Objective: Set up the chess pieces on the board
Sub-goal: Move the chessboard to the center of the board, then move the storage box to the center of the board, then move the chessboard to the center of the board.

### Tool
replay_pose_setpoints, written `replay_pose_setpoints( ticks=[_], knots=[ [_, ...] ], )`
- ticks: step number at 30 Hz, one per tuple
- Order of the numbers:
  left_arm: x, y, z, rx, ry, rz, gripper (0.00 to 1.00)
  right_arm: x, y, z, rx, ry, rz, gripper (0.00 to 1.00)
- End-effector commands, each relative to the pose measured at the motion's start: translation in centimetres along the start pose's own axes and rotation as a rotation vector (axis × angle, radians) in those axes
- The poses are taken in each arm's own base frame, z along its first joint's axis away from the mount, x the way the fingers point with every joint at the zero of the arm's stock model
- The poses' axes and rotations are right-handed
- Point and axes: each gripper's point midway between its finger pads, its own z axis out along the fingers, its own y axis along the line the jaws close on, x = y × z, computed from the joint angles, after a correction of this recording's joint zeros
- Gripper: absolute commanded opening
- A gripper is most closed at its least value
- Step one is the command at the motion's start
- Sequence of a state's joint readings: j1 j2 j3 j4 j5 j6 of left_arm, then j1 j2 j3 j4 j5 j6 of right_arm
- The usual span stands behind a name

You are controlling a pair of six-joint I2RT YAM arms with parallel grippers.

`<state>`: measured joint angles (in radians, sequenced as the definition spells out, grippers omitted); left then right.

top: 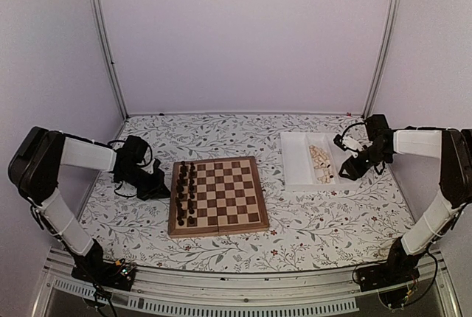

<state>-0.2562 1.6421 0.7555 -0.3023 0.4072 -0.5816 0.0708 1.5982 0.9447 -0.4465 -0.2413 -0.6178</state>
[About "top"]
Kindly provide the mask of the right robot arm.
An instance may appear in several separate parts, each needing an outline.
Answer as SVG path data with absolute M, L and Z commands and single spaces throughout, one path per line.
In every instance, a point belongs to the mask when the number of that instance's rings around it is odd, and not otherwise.
M 420 194 L 426 181 L 423 175 L 408 171 L 410 179 L 397 174 L 403 194 L 420 200 L 416 205 L 417 219 L 413 226 L 396 238 L 384 261 L 359 265 L 353 281 L 361 291 L 380 289 L 381 303 L 398 309 L 413 304 L 412 294 L 419 279 L 418 263 L 431 255 L 431 247 L 452 230 L 464 209 L 471 204 L 471 129 L 414 127 L 393 129 L 383 114 L 373 114 L 361 122 L 367 132 L 368 145 L 363 145 L 343 132 L 334 144 L 350 152 L 339 170 L 342 178 L 351 181 L 369 170 L 382 174 L 386 165 L 397 156 L 421 156 L 438 162 L 432 174 L 436 181 L 428 193 L 430 201 Z

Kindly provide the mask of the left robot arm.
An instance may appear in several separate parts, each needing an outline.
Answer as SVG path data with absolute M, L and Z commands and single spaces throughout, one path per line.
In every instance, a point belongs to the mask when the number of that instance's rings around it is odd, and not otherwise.
M 142 201 L 168 198 L 170 190 L 150 145 L 138 136 L 119 141 L 119 147 L 58 130 L 33 127 L 8 167 L 8 177 L 30 204 L 32 216 L 63 244 L 74 260 L 72 276 L 96 287 L 129 291 L 135 264 L 126 259 L 108 262 L 102 246 L 79 223 L 64 199 L 61 170 L 77 167 L 110 173 L 118 184 L 130 184 Z

